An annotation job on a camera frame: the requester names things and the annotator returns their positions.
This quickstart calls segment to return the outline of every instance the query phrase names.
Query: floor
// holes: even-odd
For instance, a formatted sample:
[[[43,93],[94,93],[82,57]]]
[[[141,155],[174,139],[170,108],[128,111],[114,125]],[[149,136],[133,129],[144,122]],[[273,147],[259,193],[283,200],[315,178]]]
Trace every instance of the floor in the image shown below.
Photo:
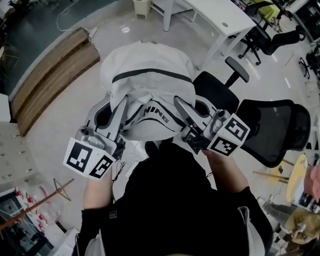
[[[175,15],[171,20],[168,32],[163,31],[162,17],[152,11],[147,20],[137,19],[132,12],[109,20],[99,26],[95,33],[93,43],[101,52],[102,60],[115,48],[124,46],[138,40],[156,41],[185,52],[191,59],[194,67],[200,63],[206,55],[212,42],[217,38],[217,31],[203,18],[198,16],[194,23],[189,22],[192,12]],[[295,22],[283,18],[281,20],[288,31],[295,29]],[[276,32],[272,28],[267,29],[270,35]],[[303,76],[303,71],[298,64],[300,57],[305,57],[310,50],[310,43],[303,42],[279,48],[272,56],[260,53],[262,64],[256,66],[255,56],[248,53],[243,59],[238,55],[245,50],[245,45],[239,43],[231,51],[230,56],[235,58],[250,75],[248,83],[237,80],[230,88],[242,101],[243,99],[254,99],[263,101],[274,101],[291,99],[301,104],[312,113],[319,105],[316,90],[316,78],[311,74],[309,83]],[[217,52],[205,68],[206,71],[215,75],[221,81],[226,81],[232,74],[232,70],[224,63],[225,57]],[[41,115],[35,125],[28,133],[26,139],[32,152],[38,169],[49,181],[53,177],[61,183],[74,178],[74,182],[67,187],[67,192],[72,202],[64,201],[65,209],[60,217],[60,222],[66,228],[81,226],[82,197],[86,185],[86,179],[72,172],[62,165],[66,147],[70,137],[76,134],[80,126],[84,124],[90,108],[100,101],[105,90],[100,83],[100,66],[98,63],[76,81],[74,81]],[[194,69],[195,76],[200,73]],[[186,147],[181,141],[181,136],[174,138],[174,142]],[[143,151],[143,142],[127,141],[123,160],[127,165],[119,179],[114,184],[115,198],[118,199],[124,192],[128,179],[126,172],[135,161],[146,158]],[[300,152],[288,151],[285,159],[295,162]],[[209,173],[209,165],[202,153],[195,156],[199,164]],[[253,171],[267,172],[267,168],[242,150],[234,154],[234,158],[247,177],[251,191],[256,197],[268,198],[270,194],[276,195],[276,203],[286,204],[286,185],[281,183],[269,183],[261,176],[253,174]],[[284,168],[284,176],[290,175],[290,168]],[[209,177],[212,187],[215,188],[214,180]]]
[[[63,30],[68,30],[86,16],[114,2],[114,0],[78,1],[46,1],[49,2],[48,5],[38,2],[8,33],[6,43],[10,45],[19,60],[6,69],[8,78],[4,84],[5,94],[10,95],[28,67],[63,33]],[[58,15],[72,3],[75,4],[69,9],[70,11],[66,10],[64,12],[66,15],[59,16],[58,29],[56,23]]]

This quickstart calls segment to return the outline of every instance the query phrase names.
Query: black stripe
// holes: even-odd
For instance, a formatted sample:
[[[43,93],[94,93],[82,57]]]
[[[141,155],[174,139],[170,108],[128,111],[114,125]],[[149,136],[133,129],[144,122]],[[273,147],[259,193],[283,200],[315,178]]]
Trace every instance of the black stripe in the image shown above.
[[[148,73],[148,72],[155,72],[155,73],[166,75],[168,77],[181,79],[186,82],[192,83],[192,80],[185,75],[177,74],[177,73],[173,73],[173,72],[169,72],[169,71],[165,71],[165,70],[161,70],[161,69],[156,69],[156,68],[145,68],[145,69],[133,70],[133,71],[118,74],[112,79],[112,83],[115,83],[116,81],[118,81],[120,79],[134,77],[134,76]]]
[[[162,124],[165,128],[169,129],[170,131],[174,132],[174,130],[171,130],[170,128],[166,127],[162,122],[160,122],[158,119],[155,119],[155,118],[146,118],[146,119],[143,119],[141,121],[139,121],[137,124],[141,123],[142,121],[146,121],[146,120],[151,120],[151,121],[156,121],[158,122],[159,124]]]
[[[129,124],[136,116],[137,114],[139,113],[140,109],[143,107],[144,105],[141,105],[139,107],[139,109],[127,120],[125,121],[125,125]]]
[[[181,127],[183,127],[183,128],[186,127],[186,124],[185,124],[183,121],[181,121],[178,117],[176,117],[174,114],[172,114],[164,105],[162,105],[160,102],[158,102],[158,101],[156,101],[156,100],[153,100],[153,99],[152,99],[152,101],[158,103],[158,104],[161,106],[161,108],[163,108],[164,111],[166,111],[166,112],[168,113],[168,115],[169,115],[179,126],[181,126]]]

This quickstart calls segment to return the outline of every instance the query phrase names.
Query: trash can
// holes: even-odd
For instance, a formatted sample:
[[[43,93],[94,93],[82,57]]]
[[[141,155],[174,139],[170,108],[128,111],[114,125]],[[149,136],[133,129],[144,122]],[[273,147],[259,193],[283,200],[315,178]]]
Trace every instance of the trash can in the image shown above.
[[[146,19],[151,9],[151,0],[133,0],[137,18]]]

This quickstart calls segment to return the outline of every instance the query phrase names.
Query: chair armrest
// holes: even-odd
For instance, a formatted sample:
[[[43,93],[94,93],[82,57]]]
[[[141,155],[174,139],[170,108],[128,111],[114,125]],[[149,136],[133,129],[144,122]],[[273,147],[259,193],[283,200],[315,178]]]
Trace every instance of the chair armrest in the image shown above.
[[[230,87],[239,77],[242,78],[242,80],[246,83],[249,82],[249,74],[234,58],[228,57],[225,59],[224,62],[227,63],[228,66],[234,70],[231,77],[225,83],[227,87]]]

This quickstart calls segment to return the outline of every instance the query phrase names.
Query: wooden platform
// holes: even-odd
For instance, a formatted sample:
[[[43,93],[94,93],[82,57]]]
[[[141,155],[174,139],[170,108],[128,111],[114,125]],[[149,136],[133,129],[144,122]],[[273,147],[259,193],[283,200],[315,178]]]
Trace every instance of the wooden platform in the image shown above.
[[[21,136],[25,136],[51,102],[76,78],[100,60],[98,51],[79,28],[59,43],[34,68],[11,102]]]

